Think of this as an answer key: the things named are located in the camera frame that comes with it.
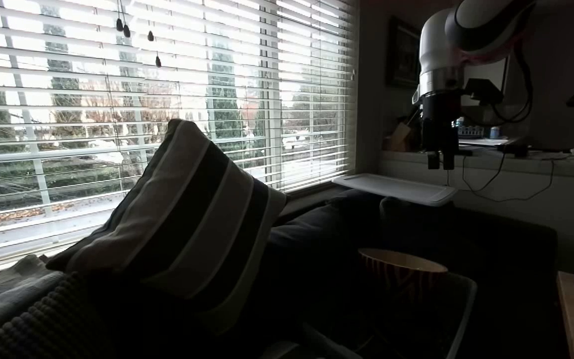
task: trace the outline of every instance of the picture frame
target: picture frame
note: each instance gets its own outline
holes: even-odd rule
[[[389,19],[387,39],[387,86],[416,88],[420,75],[420,31],[399,20]]]

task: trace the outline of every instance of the window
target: window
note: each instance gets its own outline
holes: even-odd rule
[[[0,0],[0,269],[102,225],[171,118],[279,190],[351,171],[355,11],[351,0]]]

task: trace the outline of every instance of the bowl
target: bowl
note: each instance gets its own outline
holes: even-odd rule
[[[448,272],[442,264],[415,255],[376,248],[358,249],[376,296],[387,304],[419,304]]]

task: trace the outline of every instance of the dark sofa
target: dark sofa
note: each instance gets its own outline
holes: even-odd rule
[[[174,297],[103,277],[86,284],[105,326],[97,330],[108,334],[117,357],[257,358],[279,341],[342,357],[323,337],[312,343],[311,329],[327,336],[362,295],[357,248],[379,247],[437,261],[477,282],[458,358],[567,356],[555,308],[554,230],[357,190],[279,221],[241,317],[227,334],[202,331]]]

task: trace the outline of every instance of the window blinds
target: window blinds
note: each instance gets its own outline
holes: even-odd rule
[[[351,171],[354,6],[0,0],[0,268],[102,225],[171,118],[283,191]]]

